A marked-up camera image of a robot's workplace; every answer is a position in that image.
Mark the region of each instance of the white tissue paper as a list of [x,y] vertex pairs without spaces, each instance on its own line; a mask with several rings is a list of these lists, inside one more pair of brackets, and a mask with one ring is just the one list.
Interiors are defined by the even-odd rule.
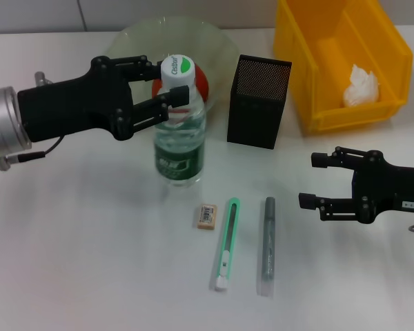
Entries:
[[364,103],[376,102],[379,99],[379,82],[370,72],[353,65],[350,77],[351,85],[344,92],[345,107],[354,107]]

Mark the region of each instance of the clear plastic bowl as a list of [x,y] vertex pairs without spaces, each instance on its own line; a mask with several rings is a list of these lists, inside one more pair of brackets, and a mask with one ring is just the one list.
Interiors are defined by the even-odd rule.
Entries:
[[[105,53],[111,59],[146,55],[156,63],[172,54],[190,57],[209,85],[206,110],[221,93],[230,93],[239,59],[237,46],[215,26],[190,17],[147,19],[124,29]],[[135,103],[152,96],[152,82],[130,84]]]

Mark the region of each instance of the cable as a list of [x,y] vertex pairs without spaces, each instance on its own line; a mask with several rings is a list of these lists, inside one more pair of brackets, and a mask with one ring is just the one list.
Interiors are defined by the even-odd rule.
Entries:
[[64,136],[59,137],[59,139],[57,140],[57,142],[55,142],[54,145],[52,145],[51,148],[48,148],[48,150],[46,150],[44,152],[45,155],[48,155],[49,153],[51,153],[60,143],[61,141],[64,139]]
[[50,148],[48,148],[45,152],[33,152],[33,153],[26,153],[26,154],[18,154],[17,160],[19,163],[28,162],[31,160],[36,159],[42,159],[47,154],[51,153],[64,139],[64,136],[59,137],[59,139],[52,145]]

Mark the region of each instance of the black mesh pen holder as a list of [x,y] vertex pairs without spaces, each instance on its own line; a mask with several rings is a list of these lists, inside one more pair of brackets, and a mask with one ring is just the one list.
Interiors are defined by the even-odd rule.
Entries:
[[227,141],[275,148],[291,62],[241,55],[230,94]]

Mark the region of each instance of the green label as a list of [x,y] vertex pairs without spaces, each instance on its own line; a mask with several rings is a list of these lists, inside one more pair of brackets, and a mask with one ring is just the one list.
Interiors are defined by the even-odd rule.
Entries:
[[190,62],[185,57],[182,58],[181,73],[185,73],[190,69]]
[[167,179],[190,179],[201,171],[203,164],[204,143],[187,153],[171,153],[155,145],[155,165]]

